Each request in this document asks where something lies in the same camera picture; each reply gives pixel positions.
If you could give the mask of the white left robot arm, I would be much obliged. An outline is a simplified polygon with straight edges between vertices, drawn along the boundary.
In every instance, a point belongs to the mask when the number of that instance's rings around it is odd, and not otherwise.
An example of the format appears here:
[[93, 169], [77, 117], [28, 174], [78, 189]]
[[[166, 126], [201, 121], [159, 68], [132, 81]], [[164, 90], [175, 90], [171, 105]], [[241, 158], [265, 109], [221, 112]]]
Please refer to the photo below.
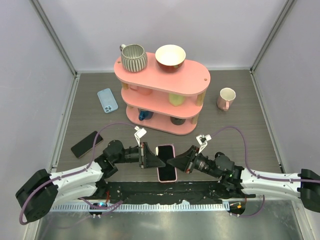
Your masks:
[[120, 163], [138, 163], [142, 169], [163, 168], [165, 163], [149, 148], [147, 142], [124, 148], [112, 140], [92, 162], [67, 171], [36, 171], [16, 192], [21, 207], [19, 222], [26, 225], [44, 217], [51, 208], [81, 197], [100, 200], [107, 192], [104, 180], [118, 171]]

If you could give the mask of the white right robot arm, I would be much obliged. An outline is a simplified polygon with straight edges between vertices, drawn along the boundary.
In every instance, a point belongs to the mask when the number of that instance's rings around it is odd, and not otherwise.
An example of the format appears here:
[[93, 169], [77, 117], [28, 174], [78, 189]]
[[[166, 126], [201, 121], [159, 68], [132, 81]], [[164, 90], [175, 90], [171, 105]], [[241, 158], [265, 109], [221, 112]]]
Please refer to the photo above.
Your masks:
[[186, 174], [197, 170], [216, 178], [209, 188], [209, 194], [215, 199], [273, 196], [301, 201], [307, 210], [320, 211], [320, 176], [309, 169], [284, 174], [252, 170], [236, 165], [222, 152], [209, 159], [196, 146], [167, 163]]

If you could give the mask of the light blue phone case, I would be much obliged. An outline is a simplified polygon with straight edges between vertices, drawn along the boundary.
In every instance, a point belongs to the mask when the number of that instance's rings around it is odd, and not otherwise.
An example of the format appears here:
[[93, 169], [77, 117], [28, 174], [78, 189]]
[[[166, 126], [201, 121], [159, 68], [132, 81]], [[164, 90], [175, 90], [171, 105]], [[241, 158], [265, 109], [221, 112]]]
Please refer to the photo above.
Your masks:
[[97, 92], [98, 99], [106, 114], [114, 112], [118, 109], [117, 101], [110, 88], [106, 88]]

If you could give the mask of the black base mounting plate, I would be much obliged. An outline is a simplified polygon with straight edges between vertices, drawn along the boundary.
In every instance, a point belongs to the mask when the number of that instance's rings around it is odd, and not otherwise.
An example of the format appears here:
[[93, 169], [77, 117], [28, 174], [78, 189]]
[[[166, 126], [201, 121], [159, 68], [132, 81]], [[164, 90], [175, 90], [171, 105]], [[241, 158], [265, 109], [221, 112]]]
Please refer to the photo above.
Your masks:
[[241, 190], [225, 188], [218, 181], [176, 181], [160, 183], [155, 181], [109, 181], [99, 183], [96, 193], [85, 196], [86, 200], [106, 200], [112, 204], [123, 201], [133, 205], [173, 205], [183, 200], [192, 205], [220, 204], [222, 200], [255, 198]]

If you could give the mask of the dark teal mug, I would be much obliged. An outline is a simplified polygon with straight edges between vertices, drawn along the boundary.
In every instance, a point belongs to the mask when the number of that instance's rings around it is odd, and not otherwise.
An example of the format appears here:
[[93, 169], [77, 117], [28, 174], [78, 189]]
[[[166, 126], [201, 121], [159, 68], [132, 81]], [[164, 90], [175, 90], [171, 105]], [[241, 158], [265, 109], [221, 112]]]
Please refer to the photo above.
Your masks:
[[172, 122], [172, 124], [176, 125], [176, 126], [180, 126], [182, 124], [185, 123], [186, 119], [183, 118], [177, 118], [177, 117], [170, 117], [170, 121]]

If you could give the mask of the blue mug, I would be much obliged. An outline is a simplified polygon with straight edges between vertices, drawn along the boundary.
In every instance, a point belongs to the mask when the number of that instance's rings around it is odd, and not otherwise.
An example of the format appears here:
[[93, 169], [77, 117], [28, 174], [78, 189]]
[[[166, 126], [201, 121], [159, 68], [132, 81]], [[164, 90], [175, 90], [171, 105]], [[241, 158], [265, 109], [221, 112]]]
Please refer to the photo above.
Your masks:
[[149, 110], [138, 109], [138, 119], [140, 121], [150, 120], [153, 117], [154, 112]]

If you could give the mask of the pink three-tier wooden shelf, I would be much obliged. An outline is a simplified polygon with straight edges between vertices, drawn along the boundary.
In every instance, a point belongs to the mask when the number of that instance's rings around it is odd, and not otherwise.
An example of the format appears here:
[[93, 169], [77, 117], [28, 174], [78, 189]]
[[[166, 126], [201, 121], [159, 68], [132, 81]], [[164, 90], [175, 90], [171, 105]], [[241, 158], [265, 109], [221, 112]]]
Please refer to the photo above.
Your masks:
[[[113, 69], [122, 85], [121, 97], [127, 105], [128, 119], [136, 125], [174, 135], [191, 133], [197, 126], [211, 81], [208, 69], [199, 62], [187, 59], [176, 72], [167, 73], [160, 69], [154, 53], [147, 53], [147, 58], [147, 67], [140, 72], [125, 70], [120, 58], [114, 63]], [[152, 89], [152, 93], [139, 94], [131, 90], [129, 85]], [[185, 96], [184, 103], [180, 106], [171, 105], [169, 94]], [[152, 118], [140, 121], [138, 109], [152, 111]], [[170, 117], [185, 119], [185, 123], [174, 125]]]

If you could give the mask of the yellow-green cup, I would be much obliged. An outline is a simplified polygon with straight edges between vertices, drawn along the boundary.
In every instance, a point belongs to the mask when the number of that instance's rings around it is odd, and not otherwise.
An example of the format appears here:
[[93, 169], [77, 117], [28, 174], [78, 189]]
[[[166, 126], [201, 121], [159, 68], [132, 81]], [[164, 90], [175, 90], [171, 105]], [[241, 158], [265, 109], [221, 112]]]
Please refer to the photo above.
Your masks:
[[170, 93], [168, 97], [169, 103], [174, 107], [181, 106], [185, 101], [185, 96], [179, 94]]

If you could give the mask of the pink cup on shelf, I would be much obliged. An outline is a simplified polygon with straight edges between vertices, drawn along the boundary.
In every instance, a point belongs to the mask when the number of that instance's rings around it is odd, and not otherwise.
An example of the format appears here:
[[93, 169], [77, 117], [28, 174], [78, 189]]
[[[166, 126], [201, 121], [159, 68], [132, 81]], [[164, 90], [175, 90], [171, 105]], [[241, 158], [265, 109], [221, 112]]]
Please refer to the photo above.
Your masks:
[[145, 87], [136, 86], [136, 85], [129, 85], [129, 88], [132, 91], [135, 91], [138, 94], [141, 94], [141, 95], [144, 95], [144, 96], [148, 96], [153, 92], [153, 90], [150, 89], [150, 88], [145, 88]]

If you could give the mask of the pink mug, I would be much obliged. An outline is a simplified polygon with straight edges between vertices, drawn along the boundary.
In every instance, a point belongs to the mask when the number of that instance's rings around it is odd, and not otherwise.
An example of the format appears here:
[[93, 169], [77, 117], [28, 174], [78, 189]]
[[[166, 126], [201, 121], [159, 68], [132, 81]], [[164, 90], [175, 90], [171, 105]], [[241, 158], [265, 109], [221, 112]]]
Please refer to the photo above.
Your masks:
[[223, 111], [228, 111], [236, 98], [236, 92], [229, 87], [222, 88], [217, 99], [217, 107]]

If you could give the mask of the grey striped mug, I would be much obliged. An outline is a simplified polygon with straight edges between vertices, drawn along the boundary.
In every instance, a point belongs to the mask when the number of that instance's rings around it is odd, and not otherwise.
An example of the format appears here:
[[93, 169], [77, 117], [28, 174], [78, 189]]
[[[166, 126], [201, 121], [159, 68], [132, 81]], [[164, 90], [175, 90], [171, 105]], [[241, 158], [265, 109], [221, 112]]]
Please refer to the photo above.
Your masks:
[[122, 44], [121, 51], [122, 66], [131, 73], [138, 73], [144, 70], [148, 64], [148, 56], [145, 49], [139, 44]]

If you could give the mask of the red bowl white inside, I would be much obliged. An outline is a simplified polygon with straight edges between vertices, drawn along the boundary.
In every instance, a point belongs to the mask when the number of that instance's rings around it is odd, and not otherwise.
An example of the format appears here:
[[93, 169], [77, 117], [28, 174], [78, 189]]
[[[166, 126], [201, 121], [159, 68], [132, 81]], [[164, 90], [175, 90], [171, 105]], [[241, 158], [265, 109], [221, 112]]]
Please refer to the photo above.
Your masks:
[[155, 59], [161, 70], [174, 73], [184, 64], [186, 52], [178, 45], [167, 44], [156, 50]]

